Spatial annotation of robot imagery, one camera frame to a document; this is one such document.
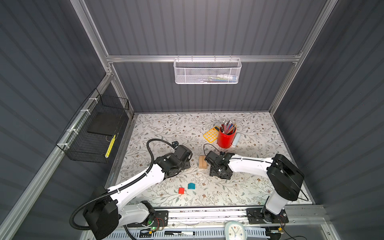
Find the light wood block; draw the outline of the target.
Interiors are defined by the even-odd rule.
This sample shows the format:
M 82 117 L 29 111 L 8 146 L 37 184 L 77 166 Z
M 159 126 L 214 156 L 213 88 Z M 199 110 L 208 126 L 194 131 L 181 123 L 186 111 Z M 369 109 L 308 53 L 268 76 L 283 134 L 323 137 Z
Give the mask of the light wood block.
M 199 156 L 199 169 L 207 169 L 208 164 L 205 160 L 205 156 Z

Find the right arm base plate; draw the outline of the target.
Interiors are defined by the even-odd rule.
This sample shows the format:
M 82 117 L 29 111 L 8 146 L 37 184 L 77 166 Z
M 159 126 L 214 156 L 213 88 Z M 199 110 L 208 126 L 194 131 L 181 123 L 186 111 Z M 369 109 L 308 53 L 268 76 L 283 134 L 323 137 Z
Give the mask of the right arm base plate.
M 265 207 L 247 208 L 246 216 L 250 224 L 287 224 L 289 222 L 284 209 L 277 215 L 268 211 Z

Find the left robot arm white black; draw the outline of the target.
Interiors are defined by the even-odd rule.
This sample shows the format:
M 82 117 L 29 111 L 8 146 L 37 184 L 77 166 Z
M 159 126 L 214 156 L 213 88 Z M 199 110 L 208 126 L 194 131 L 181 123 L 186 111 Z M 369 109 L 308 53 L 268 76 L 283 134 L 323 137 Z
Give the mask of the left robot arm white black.
M 123 208 L 146 189 L 190 168 L 192 151 L 177 142 L 171 143 L 170 146 L 174 152 L 164 156 L 155 158 L 154 154 L 150 153 L 150 165 L 140 174 L 108 189 L 97 187 L 88 202 L 80 208 L 87 226 L 77 225 L 74 216 L 71 217 L 71 226 L 79 230 L 90 230 L 97 240 L 102 240 L 120 226 L 151 224 L 155 210 L 149 203 L 142 201 L 126 212 Z

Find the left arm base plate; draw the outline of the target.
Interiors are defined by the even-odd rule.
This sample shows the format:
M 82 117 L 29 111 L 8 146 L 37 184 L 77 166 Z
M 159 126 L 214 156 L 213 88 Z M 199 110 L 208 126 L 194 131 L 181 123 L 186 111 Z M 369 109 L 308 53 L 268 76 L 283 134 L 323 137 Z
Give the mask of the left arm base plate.
M 168 225 L 169 211 L 155 211 L 150 213 L 150 215 L 142 223 L 132 223 L 128 224 L 129 228 L 138 228 L 138 227 L 166 227 Z

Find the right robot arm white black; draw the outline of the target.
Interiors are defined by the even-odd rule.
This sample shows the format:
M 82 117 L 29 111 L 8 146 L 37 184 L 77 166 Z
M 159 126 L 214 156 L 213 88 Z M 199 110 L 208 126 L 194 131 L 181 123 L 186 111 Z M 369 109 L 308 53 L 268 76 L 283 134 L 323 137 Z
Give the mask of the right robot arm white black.
M 211 177 L 230 180 L 233 173 L 247 173 L 269 179 L 274 190 L 264 205 L 265 216 L 277 217 L 288 202 L 297 201 L 305 179 L 304 173 L 281 154 L 262 159 L 210 151 L 205 161 L 211 166 Z

